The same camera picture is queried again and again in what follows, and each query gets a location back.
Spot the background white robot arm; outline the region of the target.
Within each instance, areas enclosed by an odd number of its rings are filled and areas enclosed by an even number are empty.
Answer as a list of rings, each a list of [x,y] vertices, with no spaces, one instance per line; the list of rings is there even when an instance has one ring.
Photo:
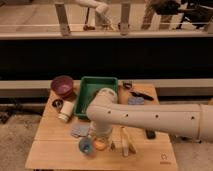
[[[86,7],[95,11],[95,25],[89,26],[88,22],[85,22],[83,30],[95,30],[96,27],[102,29],[111,29],[111,21],[107,16],[109,5],[103,0],[75,0],[80,7]]]

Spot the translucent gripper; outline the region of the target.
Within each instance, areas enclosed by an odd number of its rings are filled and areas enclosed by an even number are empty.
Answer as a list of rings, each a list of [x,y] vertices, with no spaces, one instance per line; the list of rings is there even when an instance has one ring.
[[[111,142],[112,142],[112,138],[111,138],[110,135],[94,135],[94,136],[93,136],[93,142],[94,142],[95,140],[98,140],[98,141],[101,141],[101,142],[105,142],[105,143],[107,144],[107,148],[110,147],[110,144],[111,144]]]

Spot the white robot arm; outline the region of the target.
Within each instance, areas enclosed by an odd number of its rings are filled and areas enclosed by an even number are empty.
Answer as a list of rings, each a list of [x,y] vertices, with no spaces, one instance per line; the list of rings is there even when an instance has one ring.
[[[213,142],[213,105],[126,105],[117,100],[114,90],[102,88],[89,103],[86,115],[96,131],[121,125]]]

